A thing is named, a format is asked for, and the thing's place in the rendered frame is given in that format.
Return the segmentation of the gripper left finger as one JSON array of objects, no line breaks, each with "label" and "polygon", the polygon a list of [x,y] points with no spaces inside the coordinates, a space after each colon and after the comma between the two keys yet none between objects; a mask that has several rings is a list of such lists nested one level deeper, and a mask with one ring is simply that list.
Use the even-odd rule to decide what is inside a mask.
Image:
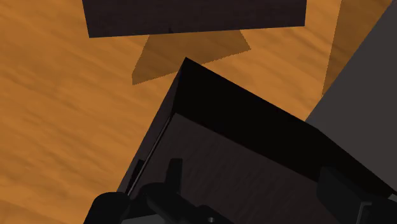
[{"label": "gripper left finger", "polygon": [[183,160],[169,162],[165,181],[144,185],[131,199],[127,193],[97,196],[83,224],[233,224],[209,206],[194,206],[180,195]]}]

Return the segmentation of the grey box-shaped furniture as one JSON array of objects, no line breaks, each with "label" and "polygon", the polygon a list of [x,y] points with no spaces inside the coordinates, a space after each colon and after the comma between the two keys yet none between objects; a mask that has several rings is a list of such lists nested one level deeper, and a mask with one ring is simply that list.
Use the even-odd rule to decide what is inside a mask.
[{"label": "grey box-shaped furniture", "polygon": [[397,191],[397,0],[342,0],[307,123]]}]

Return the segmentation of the dark robot stand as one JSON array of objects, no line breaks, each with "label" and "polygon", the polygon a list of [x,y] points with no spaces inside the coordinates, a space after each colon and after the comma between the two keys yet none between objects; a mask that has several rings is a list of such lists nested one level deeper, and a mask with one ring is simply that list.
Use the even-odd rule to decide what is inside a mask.
[{"label": "dark robot stand", "polygon": [[82,0],[91,38],[305,24],[307,0]]}]

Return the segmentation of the dark wooden cabinet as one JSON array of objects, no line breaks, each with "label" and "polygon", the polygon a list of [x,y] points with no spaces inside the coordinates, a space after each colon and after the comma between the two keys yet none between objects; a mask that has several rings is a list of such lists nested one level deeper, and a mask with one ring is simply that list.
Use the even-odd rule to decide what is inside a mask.
[{"label": "dark wooden cabinet", "polygon": [[340,224],[319,201],[323,167],[364,191],[393,189],[315,127],[185,59],[119,191],[137,196],[183,160],[180,195],[233,224]]}]

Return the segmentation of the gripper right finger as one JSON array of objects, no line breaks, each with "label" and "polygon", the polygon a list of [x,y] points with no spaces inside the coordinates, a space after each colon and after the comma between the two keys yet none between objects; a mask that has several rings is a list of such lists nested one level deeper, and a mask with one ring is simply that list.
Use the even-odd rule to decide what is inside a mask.
[{"label": "gripper right finger", "polygon": [[397,202],[370,194],[332,167],[323,167],[316,195],[340,224],[397,224]]}]

